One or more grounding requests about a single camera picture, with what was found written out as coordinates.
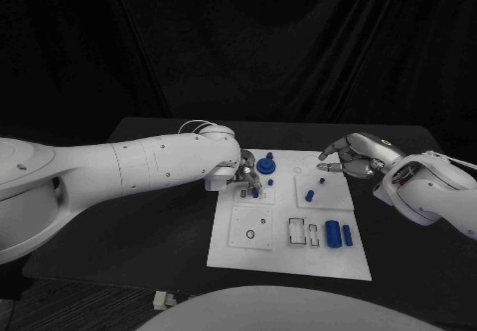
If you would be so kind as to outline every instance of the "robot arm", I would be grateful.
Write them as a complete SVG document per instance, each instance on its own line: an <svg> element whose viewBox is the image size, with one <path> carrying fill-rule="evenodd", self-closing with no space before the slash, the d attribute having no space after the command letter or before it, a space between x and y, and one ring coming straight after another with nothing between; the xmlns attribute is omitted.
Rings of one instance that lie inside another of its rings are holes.
<svg viewBox="0 0 477 331"><path fill-rule="evenodd" d="M249 155L224 126L66 148L0 139L0 264L35 250L108 199L199 179L211 191L225 190L231 180L261 190Z"/></svg>
<svg viewBox="0 0 477 331"><path fill-rule="evenodd" d="M431 225L445 218L466 236L477 239L477 182L447 157L433 152L405 156L386 140L362 132L337 140L320 160L333 152L343 163L320 163L320 170L346 172L358 178L382 172L385 177L373 195L415 223Z"/></svg>

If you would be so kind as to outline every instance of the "table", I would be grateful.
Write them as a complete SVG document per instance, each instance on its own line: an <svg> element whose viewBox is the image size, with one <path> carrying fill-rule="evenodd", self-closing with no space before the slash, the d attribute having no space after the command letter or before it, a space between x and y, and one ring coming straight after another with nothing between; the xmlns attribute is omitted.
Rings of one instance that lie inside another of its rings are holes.
<svg viewBox="0 0 477 331"><path fill-rule="evenodd" d="M126 118L108 142L175 134L183 122ZM441 152L421 126L216 123L235 130L245 149L320 151L363 131L409 154ZM203 189L202 181L87 209L33 253L25 276L193 295L245 285L300 287L363 299L430 322L477 325L477 241L445 221L424 227L405 219L372 195L381 178L347 177L373 281L206 267L218 193Z"/></svg>

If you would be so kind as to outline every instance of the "blue cylinder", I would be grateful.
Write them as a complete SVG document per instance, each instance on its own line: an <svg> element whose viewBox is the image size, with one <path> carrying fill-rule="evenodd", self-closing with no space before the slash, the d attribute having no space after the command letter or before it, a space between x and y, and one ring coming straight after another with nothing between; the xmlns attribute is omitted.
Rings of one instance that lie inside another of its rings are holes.
<svg viewBox="0 0 477 331"><path fill-rule="evenodd" d="M339 248L343 246L342 243L342 232L340 223L337 221L326 221L326 239L329 242L329 247Z"/></svg>
<svg viewBox="0 0 477 331"><path fill-rule="evenodd" d="M314 191L309 191L309 194L306 195L306 200L309 201L309 202L311 202L311 200L313 200L313 196L316 195L316 192Z"/></svg>
<svg viewBox="0 0 477 331"><path fill-rule="evenodd" d="M260 159L257 162L257 170L261 174L271 174L275 171L275 161L273 160L274 156Z"/></svg>
<svg viewBox="0 0 477 331"><path fill-rule="evenodd" d="M343 236L345 236L346 246L352 246L353 240L350 238L350 226L349 225L343 225Z"/></svg>

